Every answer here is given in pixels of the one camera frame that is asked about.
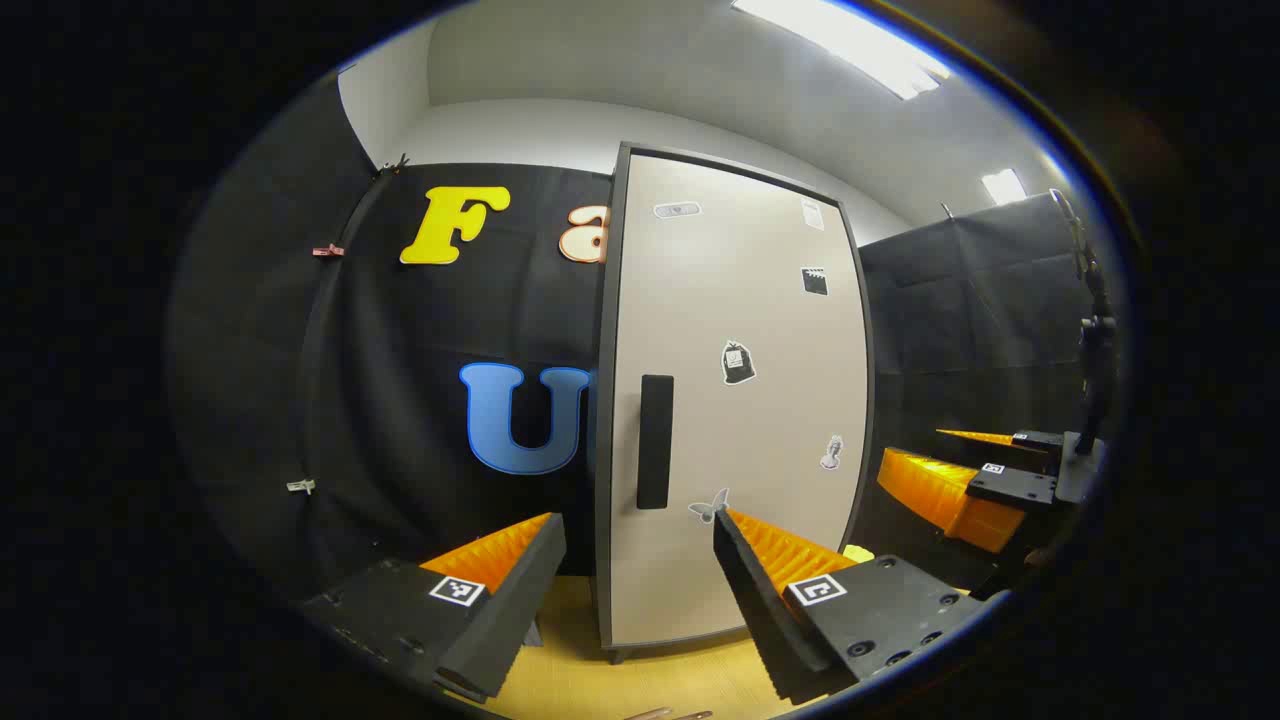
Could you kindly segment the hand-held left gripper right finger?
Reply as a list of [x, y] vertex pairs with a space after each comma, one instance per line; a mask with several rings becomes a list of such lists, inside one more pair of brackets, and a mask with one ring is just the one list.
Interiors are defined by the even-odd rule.
[[986, 620], [986, 602], [895, 555], [855, 561], [732, 509], [713, 550], [774, 692], [791, 705], [883, 685]]

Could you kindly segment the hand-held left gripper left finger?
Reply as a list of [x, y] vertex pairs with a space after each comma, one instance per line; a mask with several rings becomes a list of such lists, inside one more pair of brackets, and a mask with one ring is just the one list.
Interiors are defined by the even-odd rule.
[[426, 562], [381, 559], [301, 605], [321, 632], [416, 691], [500, 693], [566, 552], [544, 512]]

